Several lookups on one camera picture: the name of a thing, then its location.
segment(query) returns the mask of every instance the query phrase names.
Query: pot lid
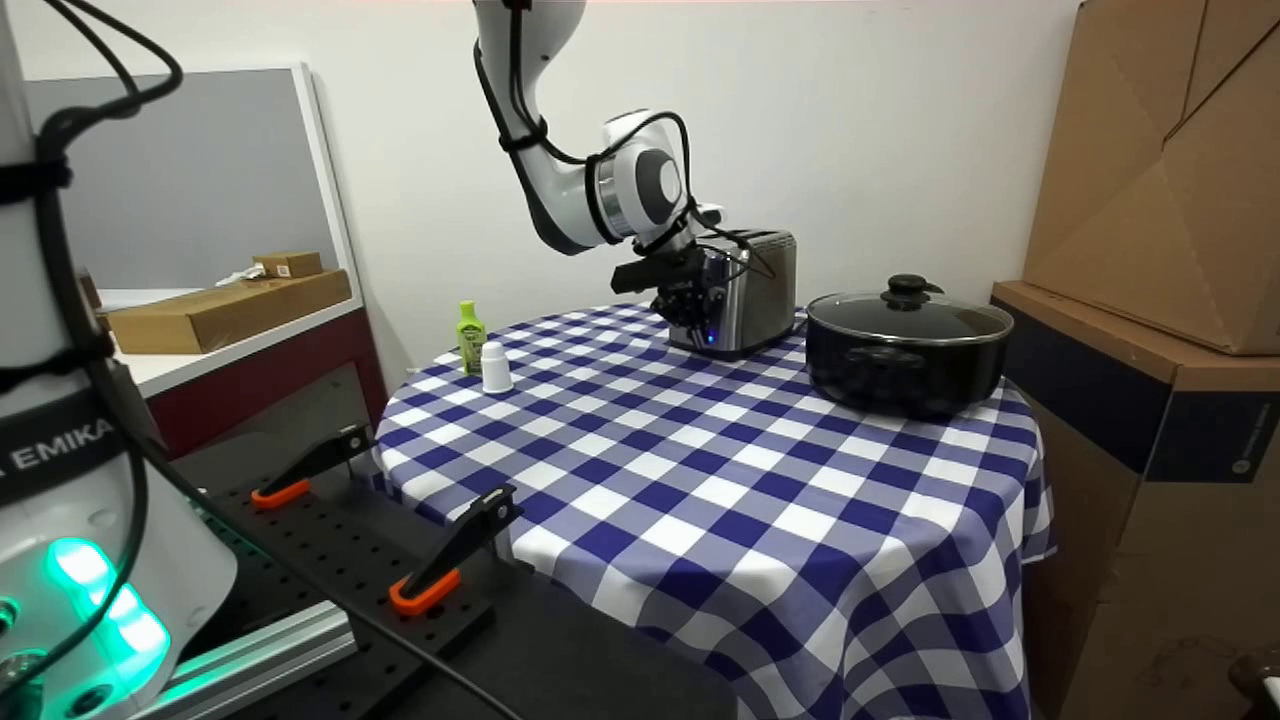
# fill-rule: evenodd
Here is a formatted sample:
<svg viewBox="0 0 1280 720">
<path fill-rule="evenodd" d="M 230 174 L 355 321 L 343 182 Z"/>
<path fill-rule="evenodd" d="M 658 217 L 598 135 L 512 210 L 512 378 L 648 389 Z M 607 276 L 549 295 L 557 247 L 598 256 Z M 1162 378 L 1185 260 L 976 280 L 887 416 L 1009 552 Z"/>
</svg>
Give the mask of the pot lid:
<svg viewBox="0 0 1280 720">
<path fill-rule="evenodd" d="M 892 276 L 881 295 L 821 295 L 809 321 L 861 342 L 887 344 L 990 344 L 1011 333 L 1011 318 L 990 306 L 950 306 L 925 276 Z"/>
</svg>

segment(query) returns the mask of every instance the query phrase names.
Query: small bottle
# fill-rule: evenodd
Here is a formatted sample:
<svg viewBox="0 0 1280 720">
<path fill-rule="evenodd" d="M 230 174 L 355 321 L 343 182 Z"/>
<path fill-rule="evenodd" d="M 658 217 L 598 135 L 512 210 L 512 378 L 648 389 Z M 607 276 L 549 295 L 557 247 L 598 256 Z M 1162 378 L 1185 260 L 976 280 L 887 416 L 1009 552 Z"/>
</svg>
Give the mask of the small bottle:
<svg viewBox="0 0 1280 720">
<path fill-rule="evenodd" d="M 512 368 L 498 342 L 485 342 L 481 348 L 481 389 L 490 398 L 512 389 Z"/>
<path fill-rule="evenodd" d="M 489 333 L 485 321 L 474 318 L 474 306 L 460 306 L 456 312 L 456 358 L 465 378 L 481 378 L 481 348 Z"/>
</svg>

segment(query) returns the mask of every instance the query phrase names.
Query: white wall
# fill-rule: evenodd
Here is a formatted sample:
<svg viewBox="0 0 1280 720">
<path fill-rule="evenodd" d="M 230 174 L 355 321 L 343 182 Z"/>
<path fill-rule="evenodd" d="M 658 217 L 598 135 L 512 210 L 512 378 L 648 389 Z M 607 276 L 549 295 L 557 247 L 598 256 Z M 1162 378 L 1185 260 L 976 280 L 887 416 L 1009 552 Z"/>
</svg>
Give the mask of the white wall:
<svg viewBox="0 0 1280 720">
<path fill-rule="evenodd" d="M 28 76 L 105 64 L 7 0 Z M 188 67 L 303 62 L 390 384 L 490 328 L 607 302 L 624 247 L 561 260 L 523 217 L 472 80 L 467 0 L 105 0 Z M 587 0 L 543 80 L 569 147 L 624 107 L 675 107 L 697 198 L 790 228 L 799 302 L 927 273 L 980 302 L 1015 276 L 1074 0 Z"/>
</svg>

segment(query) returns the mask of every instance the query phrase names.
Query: cardboard box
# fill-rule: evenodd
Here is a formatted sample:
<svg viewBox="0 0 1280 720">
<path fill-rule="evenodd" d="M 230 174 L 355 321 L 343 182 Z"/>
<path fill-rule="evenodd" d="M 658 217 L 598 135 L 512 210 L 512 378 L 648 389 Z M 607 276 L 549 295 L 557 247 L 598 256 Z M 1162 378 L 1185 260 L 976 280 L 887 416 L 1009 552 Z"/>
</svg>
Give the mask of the cardboard box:
<svg viewBox="0 0 1280 720">
<path fill-rule="evenodd" d="M 1065 720 L 1243 715 L 1227 669 L 1280 659 L 1280 359 L 1215 358 L 1027 283 L 1009 378 L 1032 398 L 1059 552 L 1025 581 L 1032 697 Z"/>
<path fill-rule="evenodd" d="M 296 280 L 296 276 L 319 276 L 322 260 L 319 254 L 276 254 L 276 256 L 253 256 L 254 264 L 269 270 L 276 280 Z"/>
<path fill-rule="evenodd" d="M 188 358 L 269 333 L 352 295 L 347 273 L 227 283 L 108 312 L 114 344 L 138 358 Z"/>
<path fill-rule="evenodd" d="M 1025 280 L 1280 352 L 1280 0 L 1081 9 Z"/>
</svg>

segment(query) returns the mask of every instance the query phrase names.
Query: toaster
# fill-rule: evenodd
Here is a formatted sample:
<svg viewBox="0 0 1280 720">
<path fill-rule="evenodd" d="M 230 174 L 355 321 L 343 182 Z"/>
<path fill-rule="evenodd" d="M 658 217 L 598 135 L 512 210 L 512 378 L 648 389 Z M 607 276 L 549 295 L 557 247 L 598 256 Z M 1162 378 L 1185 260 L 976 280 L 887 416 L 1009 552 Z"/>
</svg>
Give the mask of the toaster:
<svg viewBox="0 0 1280 720">
<path fill-rule="evenodd" d="M 667 344 L 700 358 L 749 358 L 797 325 L 797 236 L 719 231 L 700 241 L 700 283 L 667 318 Z"/>
</svg>

